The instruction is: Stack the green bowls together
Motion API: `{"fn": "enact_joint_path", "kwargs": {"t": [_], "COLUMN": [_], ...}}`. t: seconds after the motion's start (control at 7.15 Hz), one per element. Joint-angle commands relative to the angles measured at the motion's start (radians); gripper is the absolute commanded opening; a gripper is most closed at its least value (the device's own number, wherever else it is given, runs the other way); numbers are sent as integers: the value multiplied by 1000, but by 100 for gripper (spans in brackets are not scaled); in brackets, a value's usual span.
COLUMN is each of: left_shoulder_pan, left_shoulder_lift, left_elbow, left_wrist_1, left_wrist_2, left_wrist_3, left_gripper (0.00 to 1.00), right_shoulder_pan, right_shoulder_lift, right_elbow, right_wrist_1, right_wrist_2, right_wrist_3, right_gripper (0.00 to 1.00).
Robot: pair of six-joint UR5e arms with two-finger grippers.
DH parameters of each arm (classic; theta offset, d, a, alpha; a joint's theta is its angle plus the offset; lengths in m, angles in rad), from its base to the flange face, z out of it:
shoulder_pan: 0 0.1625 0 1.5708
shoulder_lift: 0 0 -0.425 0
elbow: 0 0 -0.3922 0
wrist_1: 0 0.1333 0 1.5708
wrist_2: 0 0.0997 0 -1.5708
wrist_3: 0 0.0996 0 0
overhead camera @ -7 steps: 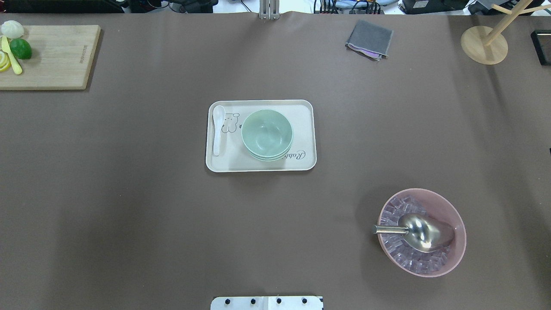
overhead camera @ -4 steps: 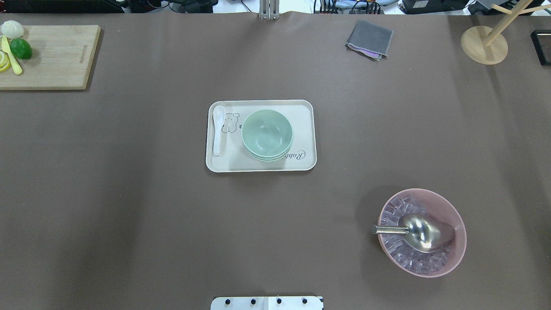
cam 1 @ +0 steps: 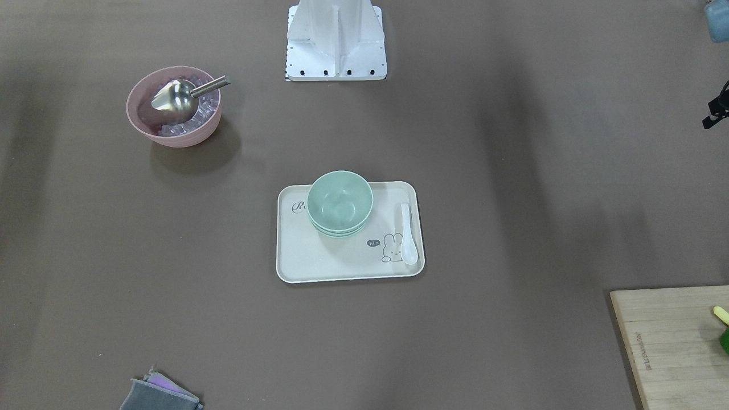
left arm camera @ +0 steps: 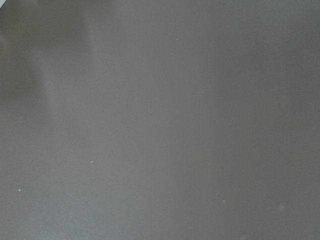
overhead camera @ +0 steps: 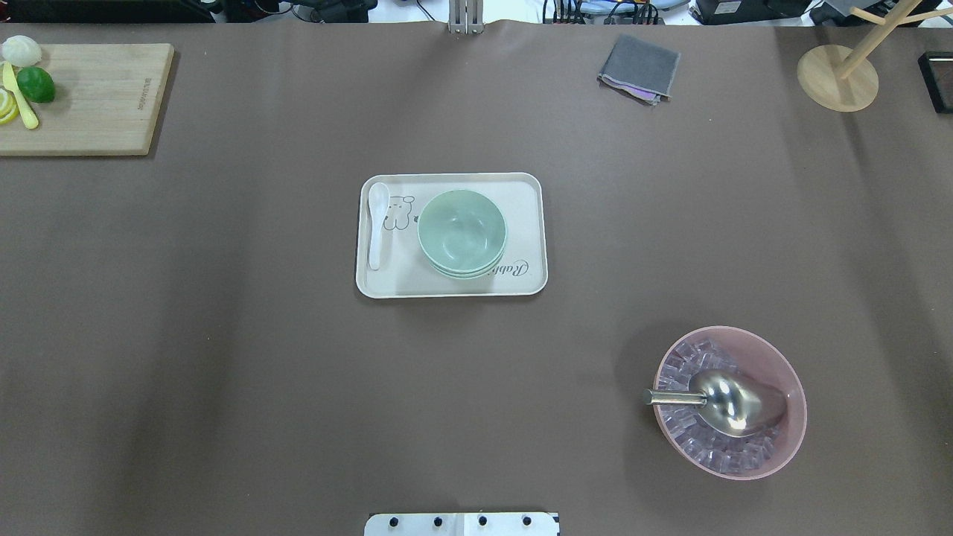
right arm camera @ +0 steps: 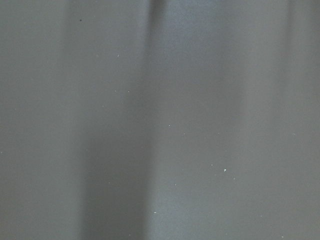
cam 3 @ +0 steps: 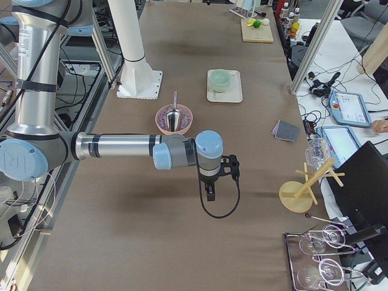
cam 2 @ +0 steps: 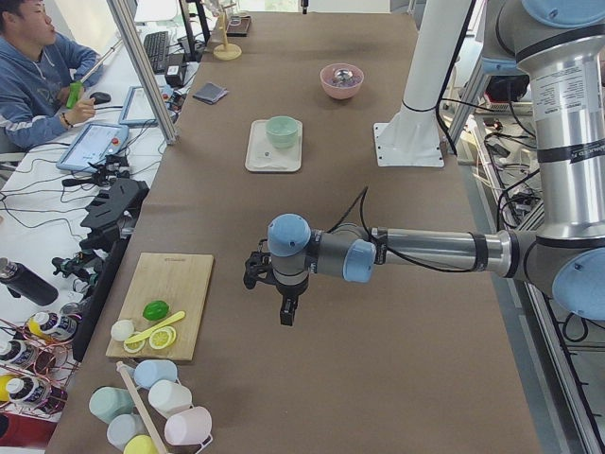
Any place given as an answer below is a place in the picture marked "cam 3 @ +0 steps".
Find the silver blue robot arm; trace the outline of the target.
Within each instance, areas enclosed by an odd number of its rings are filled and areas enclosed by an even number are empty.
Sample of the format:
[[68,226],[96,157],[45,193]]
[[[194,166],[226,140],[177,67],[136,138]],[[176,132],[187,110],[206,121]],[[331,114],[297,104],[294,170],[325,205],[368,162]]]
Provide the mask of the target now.
[[159,170],[196,166],[199,189],[215,200],[215,181],[225,175],[221,136],[206,130],[180,134],[86,134],[53,126],[59,41],[70,27],[92,18],[90,1],[13,1],[19,23],[16,117],[1,142],[1,171],[16,181],[38,178],[64,163],[87,157],[151,156]]

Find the person's hand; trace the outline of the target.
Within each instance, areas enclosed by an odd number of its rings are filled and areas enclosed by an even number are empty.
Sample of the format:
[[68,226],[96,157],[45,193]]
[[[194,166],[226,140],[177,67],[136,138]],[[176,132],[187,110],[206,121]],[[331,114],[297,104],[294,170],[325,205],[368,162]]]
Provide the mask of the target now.
[[387,133],[388,132],[388,120],[380,119],[372,123],[372,130],[377,133]]

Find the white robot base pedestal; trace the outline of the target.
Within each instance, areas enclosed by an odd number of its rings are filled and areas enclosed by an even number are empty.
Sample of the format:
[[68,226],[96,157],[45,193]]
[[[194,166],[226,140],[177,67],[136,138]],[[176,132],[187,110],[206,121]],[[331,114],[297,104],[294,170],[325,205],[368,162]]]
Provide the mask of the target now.
[[111,0],[109,7],[124,58],[117,97],[158,99],[162,71],[146,61],[135,2]]

